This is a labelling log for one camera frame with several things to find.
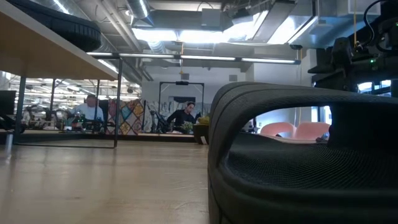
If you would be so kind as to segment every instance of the fluorescent light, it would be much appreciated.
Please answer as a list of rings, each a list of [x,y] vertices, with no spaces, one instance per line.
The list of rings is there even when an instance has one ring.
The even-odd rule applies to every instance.
[[[56,79],[56,81],[63,83],[65,85],[70,85],[70,83],[66,82],[65,80],[61,80],[61,79]]]
[[[60,2],[59,0],[53,0],[57,4],[57,6],[62,10],[63,13],[70,14],[68,9],[66,9]]]
[[[25,95],[30,95],[30,96],[47,96],[51,97],[51,93],[25,93]],[[87,94],[63,94],[63,93],[54,93],[54,96],[57,97],[63,97],[63,96],[79,96],[82,98],[86,98]]]
[[[95,95],[95,93],[93,93],[92,91],[88,91],[88,90],[85,90],[85,89],[81,89],[82,91],[85,91],[86,93],[89,93],[89,94],[92,94],[92,95]]]
[[[80,88],[75,87],[75,86],[67,86],[67,88],[69,88],[71,90],[75,90],[75,91],[80,91]]]
[[[134,35],[139,40],[147,42],[158,41],[176,41],[177,35],[174,30],[156,30],[156,29],[132,29]]]
[[[312,24],[314,24],[314,22],[316,22],[318,20],[318,16],[315,16],[314,18],[311,19],[311,21],[305,25],[305,27],[303,27],[300,31],[298,31],[295,35],[293,35],[292,38],[290,38],[290,40],[288,40],[287,42],[289,44],[291,44],[292,42],[294,42],[298,37],[300,37],[308,28],[310,28],[312,26]]]
[[[268,10],[265,10],[265,11],[262,11],[261,14],[258,15],[258,17],[256,16],[257,14],[253,16],[253,19],[255,20],[255,22],[254,22],[252,30],[246,35],[246,40],[253,39],[254,35],[259,30],[261,24],[266,19],[268,12],[269,12]]]
[[[242,62],[254,62],[254,63],[286,63],[294,64],[295,60],[282,60],[282,59],[271,59],[271,58],[242,58]]]
[[[109,64],[108,62],[105,62],[105,61],[102,60],[102,59],[99,59],[98,61],[101,62],[103,65],[107,66],[108,68],[110,68],[112,71],[114,71],[114,72],[116,72],[116,73],[118,72],[118,71],[116,70],[116,67],[113,66],[113,65],[111,65],[111,64]]]
[[[197,59],[197,60],[227,60],[234,61],[234,57],[212,57],[212,56],[196,56],[196,55],[181,55],[181,59]]]
[[[112,56],[112,53],[102,53],[102,52],[87,52],[91,56]]]
[[[194,44],[226,42],[222,32],[203,30],[184,30],[181,32],[179,41]]]
[[[93,85],[80,85],[80,86],[87,87],[87,88],[96,88],[96,86],[93,86]],[[111,85],[106,85],[106,86],[100,85],[99,87],[100,88],[116,88],[116,86],[111,86]]]
[[[120,57],[140,57],[140,58],[174,58],[174,55],[163,54],[119,54]]]

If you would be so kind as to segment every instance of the black cable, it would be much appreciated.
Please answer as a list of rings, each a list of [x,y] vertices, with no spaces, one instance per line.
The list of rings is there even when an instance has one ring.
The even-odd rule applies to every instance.
[[[207,1],[202,1],[202,2],[199,4],[199,6],[198,6],[197,11],[199,11],[199,7],[200,7],[203,3],[207,3],[212,9],[214,9],[213,6],[212,6],[209,2],[207,2]]]
[[[370,8],[372,8],[375,4],[377,4],[377,3],[379,3],[379,2],[382,2],[382,1],[389,1],[389,0],[377,0],[377,1],[374,1],[372,4],[370,4],[370,5],[365,9],[365,12],[364,12],[364,14],[363,14],[363,21],[365,22],[365,25],[366,25],[367,27],[369,27],[369,29],[371,30],[371,38],[368,39],[367,41],[365,41],[365,43],[362,44],[362,47],[365,47],[365,46],[369,45],[369,44],[374,40],[374,30],[373,30],[372,26],[369,24],[369,21],[368,21],[368,11],[369,11]]]

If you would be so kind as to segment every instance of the wooden desk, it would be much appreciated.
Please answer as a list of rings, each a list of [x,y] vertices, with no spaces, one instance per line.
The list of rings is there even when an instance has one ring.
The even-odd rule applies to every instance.
[[[118,74],[5,0],[0,70],[27,78],[115,80]]]

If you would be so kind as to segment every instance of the desk surface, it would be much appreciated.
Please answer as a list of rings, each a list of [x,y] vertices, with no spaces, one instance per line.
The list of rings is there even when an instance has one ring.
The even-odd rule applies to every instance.
[[[115,80],[117,74],[5,0],[0,70],[28,78]]]
[[[209,223],[206,146],[73,140],[0,151],[1,223]]]

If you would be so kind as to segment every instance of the colorful quilt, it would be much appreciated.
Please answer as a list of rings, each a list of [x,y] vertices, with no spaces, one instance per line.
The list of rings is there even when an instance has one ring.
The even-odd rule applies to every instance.
[[[109,100],[108,122],[115,123],[116,100]],[[129,102],[120,101],[119,134],[137,135],[141,133],[144,107],[140,99]],[[114,134],[114,127],[107,127],[106,134]]]

